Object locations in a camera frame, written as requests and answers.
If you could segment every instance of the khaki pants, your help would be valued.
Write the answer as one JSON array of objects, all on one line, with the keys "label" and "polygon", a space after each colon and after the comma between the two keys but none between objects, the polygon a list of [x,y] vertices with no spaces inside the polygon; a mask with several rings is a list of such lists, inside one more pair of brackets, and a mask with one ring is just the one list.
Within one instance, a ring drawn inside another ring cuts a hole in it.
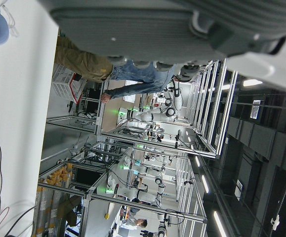
[{"label": "khaki pants", "polygon": [[65,37],[57,39],[55,63],[64,65],[84,79],[98,83],[111,74],[113,67],[106,57],[81,51]]}]

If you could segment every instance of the man's hand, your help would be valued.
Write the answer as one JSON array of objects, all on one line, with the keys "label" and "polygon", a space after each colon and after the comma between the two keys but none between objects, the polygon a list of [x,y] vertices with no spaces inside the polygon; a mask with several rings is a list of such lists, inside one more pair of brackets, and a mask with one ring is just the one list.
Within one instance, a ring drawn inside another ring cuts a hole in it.
[{"label": "man's hand", "polygon": [[101,102],[104,104],[108,103],[110,101],[110,99],[111,99],[111,95],[108,95],[107,93],[103,93],[101,95]]}]

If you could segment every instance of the green light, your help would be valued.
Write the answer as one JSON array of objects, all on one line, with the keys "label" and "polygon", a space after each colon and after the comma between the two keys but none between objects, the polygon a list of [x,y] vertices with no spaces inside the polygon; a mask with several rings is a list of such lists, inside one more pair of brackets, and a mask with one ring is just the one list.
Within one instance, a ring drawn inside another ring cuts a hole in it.
[{"label": "green light", "polygon": [[112,189],[106,189],[105,193],[106,193],[106,194],[113,194],[114,192],[113,192]]}]

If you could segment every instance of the white label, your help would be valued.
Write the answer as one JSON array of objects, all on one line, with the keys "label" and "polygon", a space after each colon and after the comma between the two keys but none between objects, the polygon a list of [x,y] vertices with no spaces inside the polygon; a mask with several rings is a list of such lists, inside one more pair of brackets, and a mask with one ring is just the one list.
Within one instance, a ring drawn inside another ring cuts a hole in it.
[{"label": "white label", "polygon": [[54,218],[54,217],[56,217],[57,216],[57,209],[52,209],[51,211],[50,211],[50,217],[51,218]]},{"label": "white label", "polygon": [[47,201],[41,201],[40,211],[44,211],[46,209],[46,202]]}]

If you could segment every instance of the red cable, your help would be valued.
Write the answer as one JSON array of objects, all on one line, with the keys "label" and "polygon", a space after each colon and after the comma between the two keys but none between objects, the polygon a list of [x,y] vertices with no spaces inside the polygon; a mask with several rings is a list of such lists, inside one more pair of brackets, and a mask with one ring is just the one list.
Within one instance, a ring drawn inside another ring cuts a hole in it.
[{"label": "red cable", "polygon": [[7,206],[4,210],[6,210],[7,208],[8,208],[8,211],[7,211],[6,215],[4,216],[4,218],[2,219],[2,221],[0,221],[0,225],[1,225],[1,223],[4,221],[4,219],[6,218],[6,216],[8,215],[8,213],[9,213],[10,207]]}]

